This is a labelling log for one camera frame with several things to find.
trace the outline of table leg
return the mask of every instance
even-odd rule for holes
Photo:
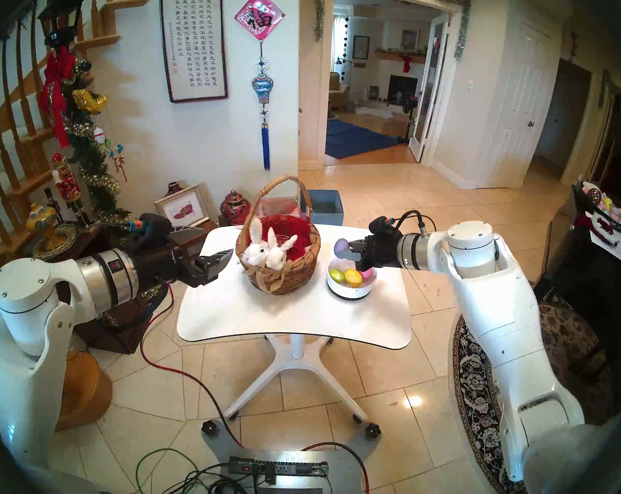
[[[243,407],[265,384],[271,381],[283,370],[303,369],[310,370],[327,383],[331,389],[345,402],[347,408],[361,421],[367,421],[368,416],[363,412],[349,393],[335,380],[335,377],[324,367],[320,360],[322,347],[330,340],[329,337],[320,337],[313,343],[305,344],[303,334],[291,334],[290,343],[282,341],[275,334],[266,334],[269,343],[276,351],[276,357],[272,364],[262,372],[251,386],[226,410],[226,416],[230,418]]]

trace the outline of wall picture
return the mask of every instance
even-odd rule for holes
[[[370,37],[354,35],[354,42],[352,43],[352,59],[367,60],[369,50]]]
[[[200,197],[199,185],[191,186],[155,202],[157,213],[174,227],[196,227],[208,221],[208,209]]]
[[[228,97],[221,0],[160,0],[171,102]]]
[[[400,43],[401,51],[415,51],[418,42],[418,31],[402,30],[402,42]]]

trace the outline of electrical outlet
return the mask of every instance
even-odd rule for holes
[[[276,464],[276,474],[292,474],[292,468],[290,464]]]

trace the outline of green cable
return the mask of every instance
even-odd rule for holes
[[[155,451],[151,451],[150,453],[145,454],[141,460],[139,460],[139,463],[137,463],[136,465],[136,471],[134,471],[134,478],[136,480],[136,488],[137,490],[141,493],[141,494],[145,494],[145,492],[143,492],[143,490],[141,490],[142,485],[139,484],[139,466],[141,465],[141,462],[143,462],[144,460],[146,460],[150,455],[160,452],[160,451],[175,451],[178,455],[182,455],[183,457],[185,457],[192,466],[194,466],[194,469],[196,471],[198,471],[199,469],[196,467],[196,464],[194,464],[194,461],[191,460],[187,455],[185,455],[184,453],[182,453],[181,451],[176,450],[175,448],[159,448],[158,450]]]

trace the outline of white rug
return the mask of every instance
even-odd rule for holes
[[[383,119],[393,118],[393,113],[391,111],[374,107],[358,107],[356,114],[369,114],[370,116],[381,117]]]

